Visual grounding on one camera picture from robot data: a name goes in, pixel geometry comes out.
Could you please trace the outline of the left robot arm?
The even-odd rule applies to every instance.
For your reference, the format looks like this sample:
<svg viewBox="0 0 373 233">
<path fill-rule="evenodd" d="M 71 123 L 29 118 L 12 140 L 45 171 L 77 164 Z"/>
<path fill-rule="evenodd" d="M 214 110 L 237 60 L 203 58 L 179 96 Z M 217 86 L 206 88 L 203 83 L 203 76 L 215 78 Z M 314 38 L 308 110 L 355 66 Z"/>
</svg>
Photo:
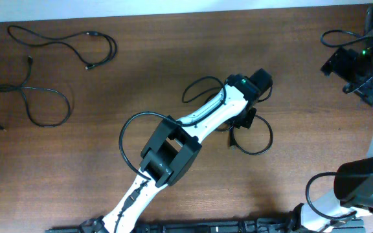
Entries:
<svg viewBox="0 0 373 233">
<path fill-rule="evenodd" d="M 109 214 L 84 221 L 75 231 L 131 232 L 152 199 L 189 170 L 203 140 L 227 124 L 230 145 L 235 146 L 234 129 L 251 127 L 254 105 L 272 90 L 272 77 L 263 69 L 250 77 L 232 74 L 197 111 L 179 120 L 159 115 L 161 122 L 141 151 L 140 167 L 133 169 L 137 176 L 124 197 Z"/>
</svg>

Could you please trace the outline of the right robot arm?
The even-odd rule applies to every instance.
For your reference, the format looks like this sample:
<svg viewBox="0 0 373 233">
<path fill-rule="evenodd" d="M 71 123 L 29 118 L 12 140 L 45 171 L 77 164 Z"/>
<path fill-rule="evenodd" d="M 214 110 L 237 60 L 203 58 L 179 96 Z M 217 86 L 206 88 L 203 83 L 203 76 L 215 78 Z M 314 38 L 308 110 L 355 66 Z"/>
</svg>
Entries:
<svg viewBox="0 0 373 233">
<path fill-rule="evenodd" d="M 367 8 L 363 33 L 354 37 L 332 46 L 335 52 L 321 71 L 327 76 L 338 75 L 346 82 L 344 93 L 355 94 L 373 107 L 373 5 Z M 373 216 L 373 125 L 369 132 L 362 159 L 344 163 L 335 172 L 314 175 L 308 181 L 306 202 L 294 209 L 286 232 L 364 230 L 355 223 Z"/>
</svg>

